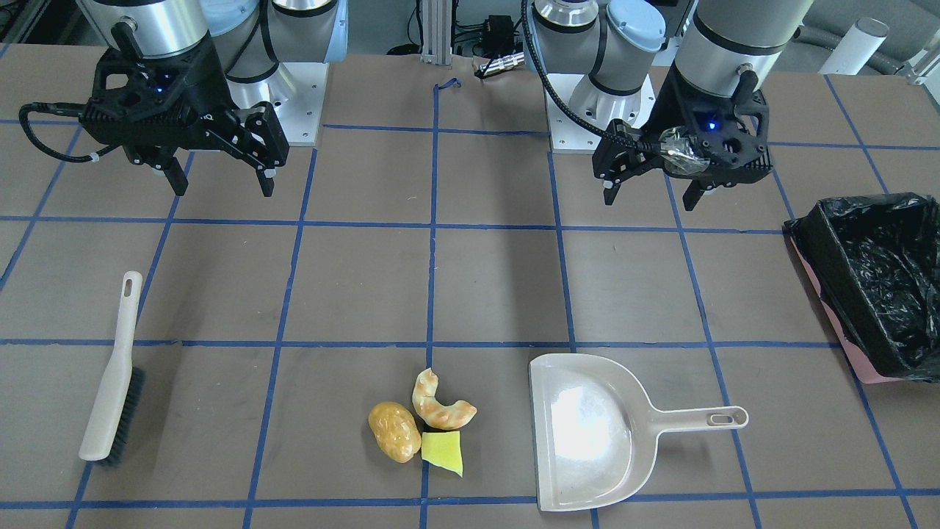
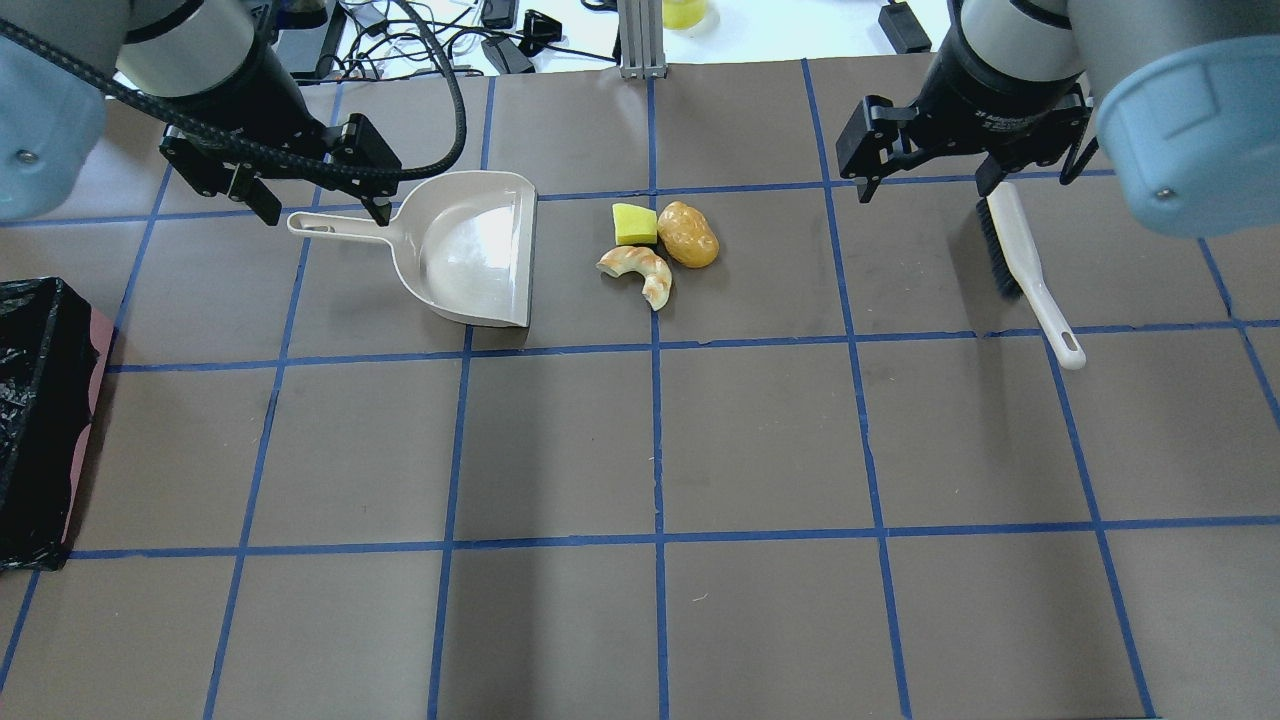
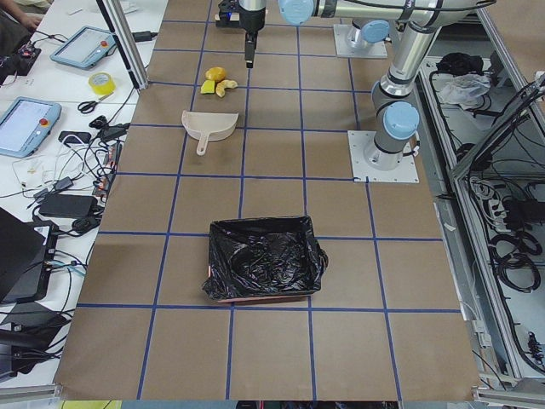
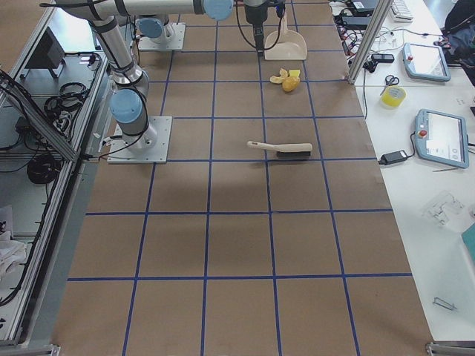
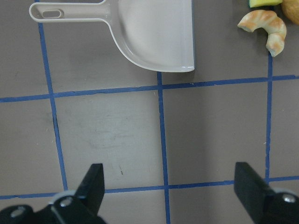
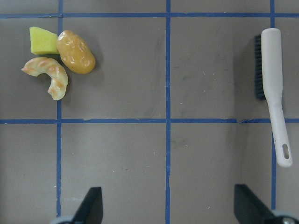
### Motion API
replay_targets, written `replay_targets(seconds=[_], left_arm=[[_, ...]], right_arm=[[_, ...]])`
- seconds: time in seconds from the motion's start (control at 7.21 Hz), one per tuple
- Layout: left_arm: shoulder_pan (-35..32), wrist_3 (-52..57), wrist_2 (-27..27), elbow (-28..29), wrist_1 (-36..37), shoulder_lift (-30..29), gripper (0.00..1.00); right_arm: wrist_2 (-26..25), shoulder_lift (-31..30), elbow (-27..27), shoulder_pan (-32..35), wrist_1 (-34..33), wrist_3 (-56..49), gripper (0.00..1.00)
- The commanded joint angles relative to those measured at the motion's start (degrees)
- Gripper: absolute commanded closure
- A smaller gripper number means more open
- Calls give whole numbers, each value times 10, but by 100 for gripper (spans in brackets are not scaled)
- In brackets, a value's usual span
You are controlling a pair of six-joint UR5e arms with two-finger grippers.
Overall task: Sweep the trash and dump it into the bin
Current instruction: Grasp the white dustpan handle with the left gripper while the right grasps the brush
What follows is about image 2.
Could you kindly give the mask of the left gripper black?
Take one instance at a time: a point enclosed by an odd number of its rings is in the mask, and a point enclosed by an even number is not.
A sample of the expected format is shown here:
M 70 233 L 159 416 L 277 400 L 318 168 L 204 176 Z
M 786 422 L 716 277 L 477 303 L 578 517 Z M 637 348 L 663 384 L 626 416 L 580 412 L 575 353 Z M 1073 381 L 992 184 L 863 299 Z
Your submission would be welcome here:
M 268 45 L 252 45 L 246 59 L 225 79 L 202 91 L 182 90 L 163 100 L 170 108 L 246 141 L 271 146 L 334 168 L 401 170 L 402 163 L 371 119 L 352 113 L 346 122 L 325 127 L 307 109 L 291 74 Z M 166 127 L 160 154 L 182 179 L 204 197 L 227 196 L 246 205 L 266 225 L 278 225 L 282 202 L 265 184 L 308 181 L 357 199 L 376 225 L 387 227 L 397 195 L 396 179 L 351 179 L 332 184 L 296 168 L 232 149 L 221 141 Z

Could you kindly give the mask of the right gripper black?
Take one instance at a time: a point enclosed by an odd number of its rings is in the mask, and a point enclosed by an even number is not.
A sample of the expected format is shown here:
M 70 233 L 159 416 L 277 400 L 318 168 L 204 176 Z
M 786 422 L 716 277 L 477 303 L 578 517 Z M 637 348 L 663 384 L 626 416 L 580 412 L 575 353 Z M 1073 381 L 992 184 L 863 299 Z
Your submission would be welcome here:
M 1076 76 L 1028 81 L 992 67 L 963 29 L 951 28 L 910 106 L 865 96 L 836 140 L 841 178 L 869 204 L 883 178 L 936 158 L 986 154 L 979 186 L 996 186 L 1029 165 L 1062 160 L 1059 183 L 1078 179 L 1100 150 L 1085 140 L 1094 97 Z

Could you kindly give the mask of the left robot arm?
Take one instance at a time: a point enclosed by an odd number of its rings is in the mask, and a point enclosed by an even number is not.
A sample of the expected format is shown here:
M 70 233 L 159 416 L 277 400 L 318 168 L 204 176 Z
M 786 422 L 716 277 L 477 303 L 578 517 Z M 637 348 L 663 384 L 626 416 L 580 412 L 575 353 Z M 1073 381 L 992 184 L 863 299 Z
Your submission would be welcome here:
M 166 122 L 157 150 L 196 193 L 274 225 L 282 202 L 269 182 L 307 181 L 388 222 L 397 179 L 320 176 L 302 161 L 396 172 L 398 156 L 361 115 L 323 124 L 242 1 L 5 1 L 4 220 L 69 199 L 118 76 L 140 111 Z

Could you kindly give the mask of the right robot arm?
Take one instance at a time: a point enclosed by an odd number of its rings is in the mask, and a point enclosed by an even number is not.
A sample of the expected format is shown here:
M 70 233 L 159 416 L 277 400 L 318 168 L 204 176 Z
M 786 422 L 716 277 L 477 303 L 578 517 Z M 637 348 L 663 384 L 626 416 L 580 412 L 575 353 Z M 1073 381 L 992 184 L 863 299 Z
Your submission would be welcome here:
M 1096 152 L 1132 215 L 1171 237 L 1277 223 L 1275 1 L 955 1 L 906 106 L 865 96 L 836 143 L 869 202 L 879 182 L 980 154 L 980 196 L 1027 167 L 1071 183 Z

